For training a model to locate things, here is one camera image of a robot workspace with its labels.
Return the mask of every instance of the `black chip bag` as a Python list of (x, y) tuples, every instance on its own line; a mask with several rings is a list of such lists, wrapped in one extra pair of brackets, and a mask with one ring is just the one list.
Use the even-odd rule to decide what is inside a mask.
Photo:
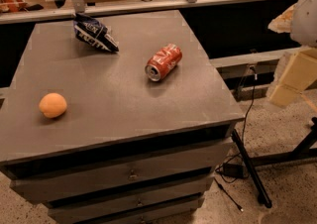
[(108, 34), (108, 28), (87, 15), (76, 13), (73, 20), (76, 37), (99, 50), (118, 52), (114, 39)]

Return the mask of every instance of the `can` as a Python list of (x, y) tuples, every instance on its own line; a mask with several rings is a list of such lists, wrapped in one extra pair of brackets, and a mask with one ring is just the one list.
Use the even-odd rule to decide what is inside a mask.
[(152, 81), (164, 79), (177, 66), (181, 58), (182, 52), (178, 46), (169, 44), (161, 48), (146, 65), (148, 78)]

